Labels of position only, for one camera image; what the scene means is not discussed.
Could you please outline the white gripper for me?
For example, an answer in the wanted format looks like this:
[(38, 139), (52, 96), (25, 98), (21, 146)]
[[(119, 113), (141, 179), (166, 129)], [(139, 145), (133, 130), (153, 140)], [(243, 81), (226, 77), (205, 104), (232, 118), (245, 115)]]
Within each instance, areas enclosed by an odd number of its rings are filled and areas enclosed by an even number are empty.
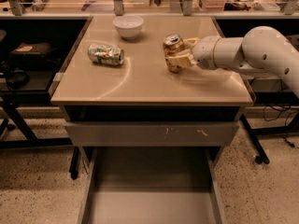
[(219, 36), (185, 38), (183, 42), (186, 49), (176, 53), (168, 51), (165, 54), (166, 64), (171, 69), (197, 65), (204, 70), (215, 70), (217, 66), (214, 62), (214, 50), (220, 39)]

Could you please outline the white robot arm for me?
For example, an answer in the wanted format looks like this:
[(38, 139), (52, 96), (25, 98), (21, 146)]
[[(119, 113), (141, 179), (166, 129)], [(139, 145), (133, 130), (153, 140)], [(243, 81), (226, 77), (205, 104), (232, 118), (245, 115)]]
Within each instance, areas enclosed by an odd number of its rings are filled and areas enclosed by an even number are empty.
[(271, 73), (299, 96), (299, 51), (287, 37), (268, 26), (258, 26), (242, 37), (206, 36), (164, 38), (164, 57), (169, 71), (178, 73), (194, 65), (204, 70), (227, 69), (258, 77)]

